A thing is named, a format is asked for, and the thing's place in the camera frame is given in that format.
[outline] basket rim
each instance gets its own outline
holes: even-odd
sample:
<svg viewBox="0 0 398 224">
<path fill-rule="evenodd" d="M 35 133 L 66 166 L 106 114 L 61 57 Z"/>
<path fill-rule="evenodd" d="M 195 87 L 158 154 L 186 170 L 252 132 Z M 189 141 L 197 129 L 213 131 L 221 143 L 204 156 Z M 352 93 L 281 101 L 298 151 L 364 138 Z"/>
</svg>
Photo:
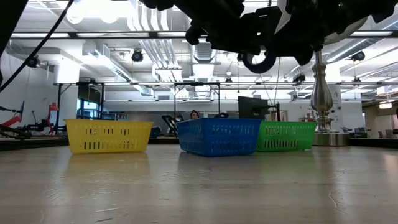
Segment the basket rim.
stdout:
<svg viewBox="0 0 398 224">
<path fill-rule="evenodd" d="M 109 121 L 109 120 L 85 120 L 85 119 L 64 119 L 64 121 L 84 121 L 84 122 L 93 122 L 93 121 L 99 121 L 99 122 L 119 122 L 119 123 L 150 123 L 154 124 L 154 122 L 151 121 Z"/>
</svg>

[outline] person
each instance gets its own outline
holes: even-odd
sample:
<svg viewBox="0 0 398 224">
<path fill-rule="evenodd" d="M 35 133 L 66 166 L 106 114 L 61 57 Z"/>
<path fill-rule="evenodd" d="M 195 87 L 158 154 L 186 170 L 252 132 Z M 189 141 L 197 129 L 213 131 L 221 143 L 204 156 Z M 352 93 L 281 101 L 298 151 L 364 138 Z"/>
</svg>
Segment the person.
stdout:
<svg viewBox="0 0 398 224">
<path fill-rule="evenodd" d="M 199 113 L 195 110 L 191 112 L 191 119 L 199 119 Z"/>
</svg>

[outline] plastic basket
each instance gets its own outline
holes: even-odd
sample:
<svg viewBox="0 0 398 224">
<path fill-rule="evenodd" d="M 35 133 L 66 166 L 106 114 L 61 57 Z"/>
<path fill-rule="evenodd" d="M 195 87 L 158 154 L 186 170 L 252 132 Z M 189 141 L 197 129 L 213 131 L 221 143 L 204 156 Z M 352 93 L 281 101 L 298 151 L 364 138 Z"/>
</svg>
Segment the plastic basket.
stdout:
<svg viewBox="0 0 398 224">
<path fill-rule="evenodd" d="M 293 151 L 311 149 L 315 122 L 263 121 L 259 130 L 256 151 Z"/>
<path fill-rule="evenodd" d="M 261 120 L 200 118 L 178 122 L 180 147 L 202 156 L 254 153 Z"/>
<path fill-rule="evenodd" d="M 66 120 L 72 153 L 145 151 L 151 122 Z"/>
</svg>

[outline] blue basket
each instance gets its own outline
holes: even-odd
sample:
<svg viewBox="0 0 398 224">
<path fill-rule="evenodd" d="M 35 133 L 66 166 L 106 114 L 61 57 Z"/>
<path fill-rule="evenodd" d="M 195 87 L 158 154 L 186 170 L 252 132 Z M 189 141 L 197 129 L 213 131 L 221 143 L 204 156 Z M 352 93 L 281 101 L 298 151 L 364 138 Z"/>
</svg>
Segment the blue basket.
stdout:
<svg viewBox="0 0 398 224">
<path fill-rule="evenodd" d="M 202 156 L 254 153 L 260 119 L 200 118 L 176 123 L 180 147 Z"/>
</svg>

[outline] chair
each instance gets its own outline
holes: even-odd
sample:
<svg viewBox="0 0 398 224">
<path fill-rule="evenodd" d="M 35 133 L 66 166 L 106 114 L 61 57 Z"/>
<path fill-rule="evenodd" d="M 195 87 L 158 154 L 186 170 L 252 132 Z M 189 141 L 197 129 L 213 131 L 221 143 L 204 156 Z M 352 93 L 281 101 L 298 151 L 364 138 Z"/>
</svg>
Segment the chair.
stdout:
<svg viewBox="0 0 398 224">
<path fill-rule="evenodd" d="M 386 130 L 386 138 L 389 138 L 389 139 L 396 139 L 397 136 L 394 135 L 394 133 L 392 132 L 391 129 L 388 129 L 388 130 Z"/>
</svg>

